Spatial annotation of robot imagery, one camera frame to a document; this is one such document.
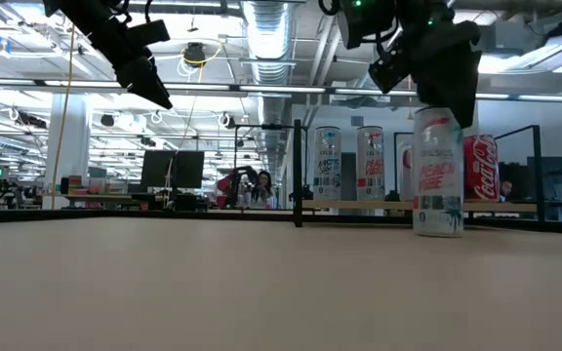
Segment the black aluminium rig frame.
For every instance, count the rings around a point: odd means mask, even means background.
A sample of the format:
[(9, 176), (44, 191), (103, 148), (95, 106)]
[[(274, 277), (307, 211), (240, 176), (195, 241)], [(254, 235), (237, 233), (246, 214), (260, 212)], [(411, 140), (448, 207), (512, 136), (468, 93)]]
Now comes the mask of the black aluminium rig frame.
[[(209, 219), (209, 220), (246, 220), (246, 221), (281, 221), (295, 222), (293, 213), (265, 214), (255, 211), (253, 214), (231, 213), (178, 213), (165, 211), (112, 211), (112, 210), (0, 210), (0, 222), (22, 222), (37, 220), (81, 219), (81, 218), (162, 218), (162, 219)], [(410, 226), (412, 220), (407, 217), (369, 217), (354, 215), (313, 215), (303, 214), (300, 223), (342, 223), (342, 224), (378, 224)], [(525, 219), (508, 218), (466, 218), (465, 226), (483, 226), (501, 229), (513, 229), (533, 232), (562, 234), (562, 222), (540, 223)]]

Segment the silver ventilation duct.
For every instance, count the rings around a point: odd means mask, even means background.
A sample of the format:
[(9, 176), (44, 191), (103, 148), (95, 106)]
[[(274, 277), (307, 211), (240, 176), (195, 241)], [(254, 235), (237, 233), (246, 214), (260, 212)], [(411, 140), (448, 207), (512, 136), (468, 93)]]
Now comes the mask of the silver ventilation duct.
[(247, 42), (254, 80), (264, 85), (287, 85), (290, 79), (291, 34), (296, 5), (285, 2), (243, 1)]

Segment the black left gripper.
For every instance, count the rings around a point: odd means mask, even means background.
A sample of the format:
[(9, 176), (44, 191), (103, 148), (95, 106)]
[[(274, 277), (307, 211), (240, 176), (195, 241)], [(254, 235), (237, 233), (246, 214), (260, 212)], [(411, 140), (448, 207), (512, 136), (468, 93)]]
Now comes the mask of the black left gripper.
[(170, 95), (157, 75), (148, 46), (170, 39), (161, 19), (145, 18), (129, 26), (129, 0), (44, 0), (45, 14), (62, 12), (117, 72), (117, 82), (129, 93), (165, 109), (172, 109)]

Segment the white Peach Vibe Celsius can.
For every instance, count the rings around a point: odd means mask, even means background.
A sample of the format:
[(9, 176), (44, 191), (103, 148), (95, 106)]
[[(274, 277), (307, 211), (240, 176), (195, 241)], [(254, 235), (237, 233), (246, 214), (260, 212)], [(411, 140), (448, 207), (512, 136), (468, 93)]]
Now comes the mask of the white Peach Vibe Celsius can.
[(463, 232), (463, 134), (448, 108), (415, 113), (413, 142), (413, 229), (427, 237)]
[(364, 126), (357, 130), (357, 199), (384, 199), (383, 130)]

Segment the black background monitor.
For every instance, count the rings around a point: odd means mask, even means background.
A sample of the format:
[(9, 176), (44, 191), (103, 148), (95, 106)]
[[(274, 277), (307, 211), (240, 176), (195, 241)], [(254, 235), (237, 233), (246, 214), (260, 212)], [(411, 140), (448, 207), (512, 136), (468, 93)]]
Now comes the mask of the black background monitor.
[(173, 164), (174, 186), (198, 189), (202, 186), (205, 153), (203, 151), (180, 151)]
[(143, 156), (140, 184), (143, 187), (165, 187), (174, 155), (175, 152), (170, 150), (147, 150)]

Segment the black background equipment rack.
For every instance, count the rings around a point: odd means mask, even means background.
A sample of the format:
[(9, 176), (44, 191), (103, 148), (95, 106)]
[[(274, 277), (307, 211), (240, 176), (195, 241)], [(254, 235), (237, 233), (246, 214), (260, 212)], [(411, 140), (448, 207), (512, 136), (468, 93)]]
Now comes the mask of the black background equipment rack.
[(541, 168), (544, 202), (551, 206), (562, 206), (562, 157), (529, 156), (522, 163), (500, 162), (501, 182), (508, 181), (512, 185), (511, 192), (505, 199), (515, 203), (536, 203), (537, 168)]

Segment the white Arctic Vibe Celsius can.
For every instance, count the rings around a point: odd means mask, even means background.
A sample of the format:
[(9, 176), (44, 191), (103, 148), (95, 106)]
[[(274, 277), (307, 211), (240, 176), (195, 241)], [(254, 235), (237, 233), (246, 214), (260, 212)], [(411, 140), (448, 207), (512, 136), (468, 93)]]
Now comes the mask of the white Arctic Vibe Celsius can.
[(319, 127), (314, 133), (314, 199), (341, 198), (341, 130)]

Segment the background wooden desk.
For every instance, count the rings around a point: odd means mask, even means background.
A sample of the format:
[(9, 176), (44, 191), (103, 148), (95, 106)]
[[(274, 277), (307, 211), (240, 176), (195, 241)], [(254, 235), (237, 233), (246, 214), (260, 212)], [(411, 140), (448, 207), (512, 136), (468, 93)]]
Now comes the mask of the background wooden desk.
[(166, 199), (155, 194), (59, 194), (59, 198), (68, 201), (70, 208), (77, 204), (91, 204), (92, 209), (101, 206), (103, 209), (138, 209), (141, 211), (162, 210)]

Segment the red Coca-Cola can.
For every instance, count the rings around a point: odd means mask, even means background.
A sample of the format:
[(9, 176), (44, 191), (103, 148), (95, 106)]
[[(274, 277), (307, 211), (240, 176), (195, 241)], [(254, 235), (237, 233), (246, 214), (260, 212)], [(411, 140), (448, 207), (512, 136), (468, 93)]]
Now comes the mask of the red Coca-Cola can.
[(491, 135), (463, 139), (464, 199), (466, 202), (497, 203), (500, 199), (498, 147)]

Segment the silver Diet Coke can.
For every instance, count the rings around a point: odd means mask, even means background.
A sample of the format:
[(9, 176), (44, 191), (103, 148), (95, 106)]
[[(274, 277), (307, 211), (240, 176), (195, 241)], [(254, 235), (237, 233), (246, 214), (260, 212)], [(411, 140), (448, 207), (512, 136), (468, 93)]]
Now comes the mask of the silver Diet Coke can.
[(413, 181), (413, 144), (407, 139), (398, 148), (398, 193), (400, 199), (405, 202), (412, 201), (414, 198)]

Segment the wooden shelf with black frame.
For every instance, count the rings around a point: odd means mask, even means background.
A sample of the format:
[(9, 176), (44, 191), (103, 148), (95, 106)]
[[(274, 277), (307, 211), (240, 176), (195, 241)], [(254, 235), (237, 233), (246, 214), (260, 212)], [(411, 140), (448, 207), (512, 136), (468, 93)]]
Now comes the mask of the wooden shelf with black frame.
[[(542, 176), (542, 144), (541, 127), (530, 125), (518, 130), (498, 136), (498, 139), (510, 137), (530, 130), (533, 136), (533, 174), (535, 186), (535, 201), (528, 203), (464, 203), (463, 221), (470, 226), (483, 226), (490, 228), (521, 229), (529, 231), (544, 231), (546, 208), (550, 204), (543, 195)], [(360, 217), (355, 215), (340, 215), (335, 219), (333, 215), (323, 218), (316, 212), (322, 209), (329, 210), (388, 210), (410, 212), (414, 208), (413, 202), (402, 201), (345, 201), (345, 200), (304, 200), (298, 199), (294, 208), (294, 224), (301, 226), (305, 222), (320, 220), (339, 223), (382, 223), (382, 224), (410, 224), (409, 217), (381, 216)]]

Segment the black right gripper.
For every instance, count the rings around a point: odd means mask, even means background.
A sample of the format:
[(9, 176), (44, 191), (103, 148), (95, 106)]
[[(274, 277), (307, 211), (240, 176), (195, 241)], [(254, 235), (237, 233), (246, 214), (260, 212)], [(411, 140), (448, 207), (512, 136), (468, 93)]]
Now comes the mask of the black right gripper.
[(421, 102), (451, 110), (461, 128), (473, 123), (481, 53), (479, 26), (454, 22), (455, 11), (445, 0), (392, 0), (400, 34), (384, 47), (369, 74), (384, 93), (404, 78), (417, 84)]

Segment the black ceiling-hung device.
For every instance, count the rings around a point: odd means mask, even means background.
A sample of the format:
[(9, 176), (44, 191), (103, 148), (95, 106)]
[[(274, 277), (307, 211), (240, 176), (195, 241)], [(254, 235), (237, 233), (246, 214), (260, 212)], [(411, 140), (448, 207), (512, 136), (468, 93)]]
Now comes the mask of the black ceiling-hung device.
[(200, 68), (206, 64), (204, 46), (200, 42), (189, 42), (183, 52), (183, 62), (190, 68)]

